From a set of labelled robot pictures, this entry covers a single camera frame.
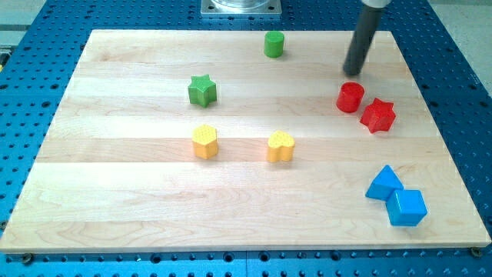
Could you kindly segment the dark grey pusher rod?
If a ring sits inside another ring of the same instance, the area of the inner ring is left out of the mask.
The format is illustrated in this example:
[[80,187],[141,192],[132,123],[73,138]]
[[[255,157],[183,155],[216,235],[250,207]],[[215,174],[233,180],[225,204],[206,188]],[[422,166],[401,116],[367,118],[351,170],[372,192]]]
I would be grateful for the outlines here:
[[382,14],[382,8],[362,5],[343,65],[346,75],[355,76],[361,73]]

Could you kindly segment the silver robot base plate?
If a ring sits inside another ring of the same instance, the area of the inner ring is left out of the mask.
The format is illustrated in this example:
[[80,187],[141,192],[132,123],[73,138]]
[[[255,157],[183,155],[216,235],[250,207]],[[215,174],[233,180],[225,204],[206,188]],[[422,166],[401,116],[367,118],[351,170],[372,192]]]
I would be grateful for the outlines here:
[[204,17],[280,16],[281,0],[201,0]]

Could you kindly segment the white tool holder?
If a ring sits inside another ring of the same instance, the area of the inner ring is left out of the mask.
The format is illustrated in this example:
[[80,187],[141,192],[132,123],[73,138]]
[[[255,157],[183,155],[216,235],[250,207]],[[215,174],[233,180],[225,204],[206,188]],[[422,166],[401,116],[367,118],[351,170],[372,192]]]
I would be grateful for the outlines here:
[[361,0],[366,6],[371,8],[385,8],[389,0]]

